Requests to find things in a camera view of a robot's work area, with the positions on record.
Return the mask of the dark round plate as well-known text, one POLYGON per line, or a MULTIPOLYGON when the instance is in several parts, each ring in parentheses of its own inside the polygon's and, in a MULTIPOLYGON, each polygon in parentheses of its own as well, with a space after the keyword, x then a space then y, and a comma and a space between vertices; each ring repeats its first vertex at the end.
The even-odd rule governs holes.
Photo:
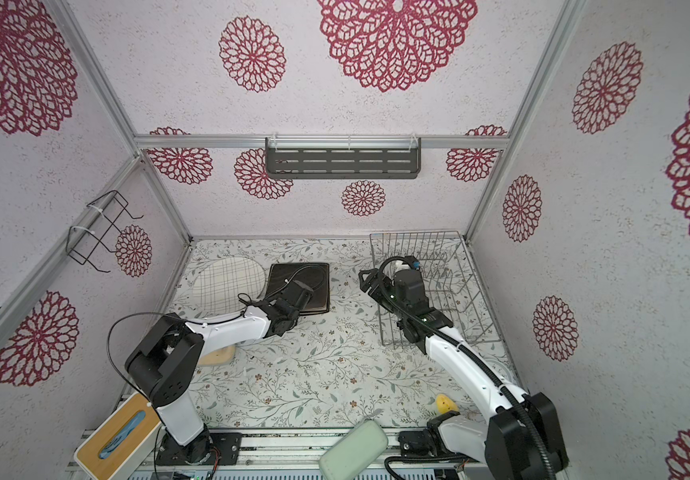
POLYGON ((331 308, 330 265, 321 262, 275 263, 270 266, 266 294, 275 293, 290 281, 299 281, 313 290, 301 316, 321 315, 331 308))

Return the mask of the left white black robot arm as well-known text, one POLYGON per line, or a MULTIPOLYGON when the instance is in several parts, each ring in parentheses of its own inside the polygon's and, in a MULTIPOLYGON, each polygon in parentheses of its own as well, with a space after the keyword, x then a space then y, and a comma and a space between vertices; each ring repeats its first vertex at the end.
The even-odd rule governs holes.
POLYGON ((308 304, 318 294, 329 294, 329 265, 304 263, 284 283, 261 299, 239 293, 243 308, 234 313, 187 319, 175 313, 155 315, 157 321, 119 367, 111 353, 116 320, 106 336, 111 368, 153 409, 164 433, 151 447, 158 467, 227 464, 235 460, 199 415, 189 386, 199 363, 208 355, 246 341, 283 337, 307 316, 308 304))

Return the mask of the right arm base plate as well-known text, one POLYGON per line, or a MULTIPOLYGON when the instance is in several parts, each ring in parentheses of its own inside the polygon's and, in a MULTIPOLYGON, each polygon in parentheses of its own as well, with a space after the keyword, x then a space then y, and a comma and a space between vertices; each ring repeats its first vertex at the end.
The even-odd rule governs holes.
POLYGON ((436 439, 428 429, 400 431, 398 443, 402 457, 434 458, 440 455, 436 439))

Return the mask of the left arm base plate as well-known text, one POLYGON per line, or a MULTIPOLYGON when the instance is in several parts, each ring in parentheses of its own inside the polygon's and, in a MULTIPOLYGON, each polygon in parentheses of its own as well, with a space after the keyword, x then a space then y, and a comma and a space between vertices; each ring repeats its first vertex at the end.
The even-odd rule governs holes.
POLYGON ((183 446, 165 433, 154 455, 158 466, 214 466, 235 465, 241 448, 241 433, 203 431, 192 442, 183 446))

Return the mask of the round plaid white plate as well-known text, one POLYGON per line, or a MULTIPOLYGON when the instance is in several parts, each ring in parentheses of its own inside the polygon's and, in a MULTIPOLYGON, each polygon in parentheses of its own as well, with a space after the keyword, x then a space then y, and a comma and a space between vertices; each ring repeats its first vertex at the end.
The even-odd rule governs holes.
POLYGON ((200 316, 214 316, 240 310, 239 295, 257 298, 265 289, 262 265, 245 257, 215 260, 195 278, 191 300, 200 316))

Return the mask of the wooden top tissue box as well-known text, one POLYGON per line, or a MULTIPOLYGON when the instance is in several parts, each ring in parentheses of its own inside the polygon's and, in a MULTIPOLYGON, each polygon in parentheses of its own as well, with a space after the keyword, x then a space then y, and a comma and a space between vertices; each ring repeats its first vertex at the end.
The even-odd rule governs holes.
POLYGON ((75 451, 91 479, 129 479, 154 450, 161 421, 140 394, 130 396, 75 451))

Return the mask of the beige oval sponge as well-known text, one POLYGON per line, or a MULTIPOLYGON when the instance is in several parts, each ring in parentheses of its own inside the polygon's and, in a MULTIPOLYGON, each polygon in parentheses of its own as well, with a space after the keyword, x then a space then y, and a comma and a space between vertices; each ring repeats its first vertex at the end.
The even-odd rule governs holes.
POLYGON ((219 366, 229 364, 236 352, 236 346, 230 345, 218 350, 214 350, 199 359, 199 366, 219 366))

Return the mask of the yellow rubber duck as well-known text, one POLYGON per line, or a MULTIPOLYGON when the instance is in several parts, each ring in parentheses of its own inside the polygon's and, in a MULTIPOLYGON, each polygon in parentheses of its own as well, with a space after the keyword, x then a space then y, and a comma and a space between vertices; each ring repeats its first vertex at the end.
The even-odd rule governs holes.
POLYGON ((458 405, 445 394, 438 394, 436 396, 435 405, 440 415, 460 412, 458 405))

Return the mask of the grey wall shelf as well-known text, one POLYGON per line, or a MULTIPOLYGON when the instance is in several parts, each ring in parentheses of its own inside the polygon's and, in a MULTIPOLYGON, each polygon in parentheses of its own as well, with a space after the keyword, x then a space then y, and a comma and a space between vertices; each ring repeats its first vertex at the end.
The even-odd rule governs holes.
POLYGON ((421 140, 396 145, 354 140, 317 145, 265 140, 265 170, 274 180, 406 180, 421 170, 421 140))

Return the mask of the green rounded pad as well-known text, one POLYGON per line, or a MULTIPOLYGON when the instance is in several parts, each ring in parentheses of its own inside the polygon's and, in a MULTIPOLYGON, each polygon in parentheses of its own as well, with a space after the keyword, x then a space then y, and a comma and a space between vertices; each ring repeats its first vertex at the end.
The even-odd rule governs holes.
POLYGON ((319 460, 319 469, 326 480, 352 480, 378 459, 388 447, 388 437, 380 425, 364 420, 319 460))

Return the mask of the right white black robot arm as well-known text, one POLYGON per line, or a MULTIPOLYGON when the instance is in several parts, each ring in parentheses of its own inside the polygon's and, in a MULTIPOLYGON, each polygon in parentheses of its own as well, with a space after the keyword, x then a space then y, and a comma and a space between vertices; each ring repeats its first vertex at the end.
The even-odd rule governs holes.
POLYGON ((556 407, 543 393, 531 395, 499 375, 433 307, 425 291, 420 262, 392 256, 358 274, 359 287, 397 318, 407 342, 440 365, 483 415, 479 429, 457 412, 429 420, 417 440, 398 457, 403 463, 470 460, 487 467, 495 479, 553 479, 569 463, 556 407))

